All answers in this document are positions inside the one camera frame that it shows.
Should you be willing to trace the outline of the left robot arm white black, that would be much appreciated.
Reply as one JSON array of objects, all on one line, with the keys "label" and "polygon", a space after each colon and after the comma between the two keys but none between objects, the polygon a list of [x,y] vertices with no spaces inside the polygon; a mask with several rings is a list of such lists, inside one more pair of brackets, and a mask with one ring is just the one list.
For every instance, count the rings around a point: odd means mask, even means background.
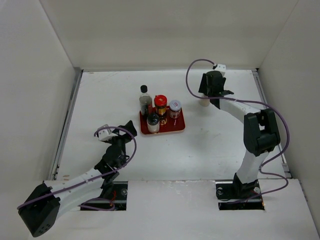
[{"label": "left robot arm white black", "polygon": [[93,168],[58,185],[39,184],[18,206],[18,215],[32,237],[45,234],[66,212],[76,207],[85,208],[87,202],[105,200],[112,195],[113,181],[133,159],[132,155],[127,155],[126,144],[137,142],[137,130],[129,120],[117,127],[106,124],[98,128],[94,136],[109,146]]}]

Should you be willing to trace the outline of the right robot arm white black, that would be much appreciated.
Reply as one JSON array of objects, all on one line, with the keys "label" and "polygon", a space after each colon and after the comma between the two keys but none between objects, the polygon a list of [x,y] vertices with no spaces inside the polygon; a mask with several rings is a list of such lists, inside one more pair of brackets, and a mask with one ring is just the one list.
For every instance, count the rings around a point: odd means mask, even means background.
[{"label": "right robot arm white black", "polygon": [[202,75],[198,92],[210,98],[210,103],[219,110],[229,113],[243,124],[243,143],[246,149],[242,164],[234,174],[227,189],[237,198],[245,197],[257,186],[261,164],[280,143],[281,138],[275,112],[257,109],[236,100],[223,97],[233,92],[224,89],[226,78],[213,70]]}]

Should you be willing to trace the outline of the red lid sauce jar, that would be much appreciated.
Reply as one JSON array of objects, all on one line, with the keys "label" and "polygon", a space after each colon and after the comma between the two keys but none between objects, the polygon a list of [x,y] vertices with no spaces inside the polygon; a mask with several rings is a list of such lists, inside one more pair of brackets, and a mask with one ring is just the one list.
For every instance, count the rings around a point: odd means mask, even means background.
[{"label": "red lid sauce jar", "polygon": [[159,117],[160,125],[167,123],[167,97],[159,94],[154,97],[155,112]]}]

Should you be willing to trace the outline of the small jar white lid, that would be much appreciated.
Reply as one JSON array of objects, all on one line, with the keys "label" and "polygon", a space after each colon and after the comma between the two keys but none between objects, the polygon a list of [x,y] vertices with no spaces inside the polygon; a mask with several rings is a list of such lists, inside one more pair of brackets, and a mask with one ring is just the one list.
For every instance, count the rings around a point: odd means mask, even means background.
[{"label": "small jar white lid", "polygon": [[180,116],[182,105],[179,100],[172,100],[169,103],[169,116],[172,119],[177,119]]}]

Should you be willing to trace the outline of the soy sauce bottle red label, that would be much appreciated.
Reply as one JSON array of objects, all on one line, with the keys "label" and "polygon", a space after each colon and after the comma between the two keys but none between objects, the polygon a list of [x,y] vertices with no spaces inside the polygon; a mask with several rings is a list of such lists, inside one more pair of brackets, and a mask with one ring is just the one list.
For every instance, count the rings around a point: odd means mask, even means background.
[{"label": "soy sauce bottle red label", "polygon": [[139,97],[140,113],[144,118],[153,112],[152,98],[148,94],[148,87],[146,85],[140,86],[141,95]]}]

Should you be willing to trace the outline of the salt grinder black clear top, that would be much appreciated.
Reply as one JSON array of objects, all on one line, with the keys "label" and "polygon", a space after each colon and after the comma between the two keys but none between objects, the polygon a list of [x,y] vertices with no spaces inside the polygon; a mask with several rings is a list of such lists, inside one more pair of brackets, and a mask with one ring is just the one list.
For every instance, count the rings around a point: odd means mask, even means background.
[{"label": "salt grinder black clear top", "polygon": [[204,94],[202,94],[200,100],[199,100],[199,104],[203,107],[208,107],[211,103],[210,103],[210,99],[208,99],[208,97]]}]

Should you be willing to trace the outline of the white shaker black knob lid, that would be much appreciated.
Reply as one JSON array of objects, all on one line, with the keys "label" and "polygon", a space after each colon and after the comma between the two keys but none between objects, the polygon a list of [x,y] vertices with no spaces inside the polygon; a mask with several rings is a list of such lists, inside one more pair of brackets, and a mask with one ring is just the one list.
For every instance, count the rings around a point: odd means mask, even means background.
[{"label": "white shaker black knob lid", "polygon": [[146,119],[147,129],[150,133],[155,134],[160,130],[160,118],[156,113],[150,113]]}]

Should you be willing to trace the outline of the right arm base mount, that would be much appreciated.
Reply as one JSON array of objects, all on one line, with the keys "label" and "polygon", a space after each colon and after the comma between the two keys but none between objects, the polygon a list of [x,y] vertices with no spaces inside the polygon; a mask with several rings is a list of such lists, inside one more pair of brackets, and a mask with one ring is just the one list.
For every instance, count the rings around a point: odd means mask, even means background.
[{"label": "right arm base mount", "polygon": [[221,211],[264,210],[259,182],[256,180],[249,185],[234,182],[217,182],[216,197]]}]

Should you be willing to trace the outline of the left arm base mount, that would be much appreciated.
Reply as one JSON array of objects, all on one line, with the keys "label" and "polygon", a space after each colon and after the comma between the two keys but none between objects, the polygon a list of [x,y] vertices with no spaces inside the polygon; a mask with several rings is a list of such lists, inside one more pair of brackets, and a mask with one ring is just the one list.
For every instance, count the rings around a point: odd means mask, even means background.
[{"label": "left arm base mount", "polygon": [[81,211],[126,211],[128,182],[113,182],[108,190],[103,190],[99,197],[81,204]]}]

